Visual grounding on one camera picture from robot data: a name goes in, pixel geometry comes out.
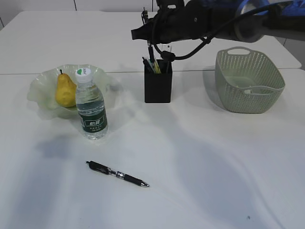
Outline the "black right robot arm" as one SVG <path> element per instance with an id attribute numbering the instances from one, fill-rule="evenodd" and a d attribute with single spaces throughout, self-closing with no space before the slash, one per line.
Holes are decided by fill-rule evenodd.
<path id="1" fill-rule="evenodd" d="M 263 12 L 247 16 L 221 30 L 216 38 L 256 42 L 264 35 L 294 40 L 305 39 L 305 2 L 289 0 L 162 0 L 158 13 L 131 31 L 133 40 L 171 43 L 197 40 L 210 35 L 228 21 L 262 7 Z"/>

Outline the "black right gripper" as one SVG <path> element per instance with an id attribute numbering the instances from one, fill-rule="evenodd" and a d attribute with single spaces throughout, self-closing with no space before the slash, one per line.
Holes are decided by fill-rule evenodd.
<path id="1" fill-rule="evenodd" d="M 132 40 L 171 43 L 200 39 L 212 32 L 213 0 L 158 0 L 152 22 L 131 30 Z"/>

